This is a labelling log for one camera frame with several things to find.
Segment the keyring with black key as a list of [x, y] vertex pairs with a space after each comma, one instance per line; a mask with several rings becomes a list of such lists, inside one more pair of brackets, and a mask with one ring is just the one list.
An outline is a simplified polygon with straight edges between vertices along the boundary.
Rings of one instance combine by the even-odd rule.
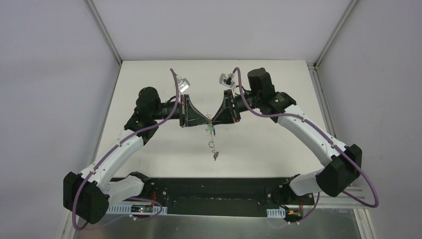
[[211, 115], [207, 113], [206, 114], [206, 118], [208, 119], [208, 124], [207, 124], [207, 128], [206, 128], [206, 132], [211, 137], [210, 141], [208, 142], [208, 147], [211, 149], [211, 152], [213, 154], [214, 161], [216, 161], [217, 158], [218, 158], [218, 156], [219, 156], [219, 152], [216, 150], [215, 142], [214, 142], [214, 136], [212, 134], [212, 127], [214, 127], [214, 126], [212, 124]]

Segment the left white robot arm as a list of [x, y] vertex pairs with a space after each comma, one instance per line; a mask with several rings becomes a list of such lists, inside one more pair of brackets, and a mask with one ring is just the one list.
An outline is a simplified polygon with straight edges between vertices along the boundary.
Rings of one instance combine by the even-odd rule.
[[134, 113], [124, 125], [117, 140], [108, 151], [80, 173], [69, 172], [63, 180], [63, 206], [86, 224], [99, 222], [109, 206], [130, 197], [147, 201], [152, 188], [145, 184], [147, 177], [130, 173], [121, 183], [110, 181], [120, 167], [139, 151], [158, 130], [159, 120], [179, 120], [181, 127], [208, 124], [210, 120], [200, 113], [188, 95], [176, 95], [173, 102], [161, 102], [157, 90], [145, 87], [138, 93]]

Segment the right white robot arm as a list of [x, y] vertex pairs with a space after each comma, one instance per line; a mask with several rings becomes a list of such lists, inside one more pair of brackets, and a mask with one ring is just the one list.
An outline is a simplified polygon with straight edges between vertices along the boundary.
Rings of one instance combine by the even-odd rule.
[[285, 202], [295, 204], [302, 195], [315, 192], [336, 197], [360, 176], [362, 150], [356, 144], [346, 145], [321, 130], [284, 92], [277, 92], [270, 74], [264, 69], [248, 72], [250, 90], [235, 95], [234, 73], [221, 74], [219, 82], [228, 89], [212, 118], [214, 125], [239, 122], [240, 113], [259, 109], [261, 114], [295, 135], [317, 157], [323, 166], [312, 173], [295, 175], [282, 186]]

